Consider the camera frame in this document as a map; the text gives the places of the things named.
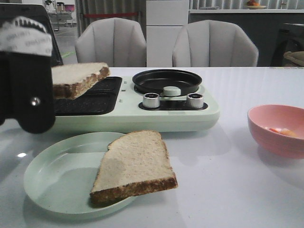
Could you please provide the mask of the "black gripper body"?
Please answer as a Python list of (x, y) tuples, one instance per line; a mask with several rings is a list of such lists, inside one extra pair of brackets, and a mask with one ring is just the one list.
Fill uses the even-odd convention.
[(0, 122), (15, 119), (29, 133), (55, 122), (52, 36), (35, 20), (18, 16), (0, 28)]

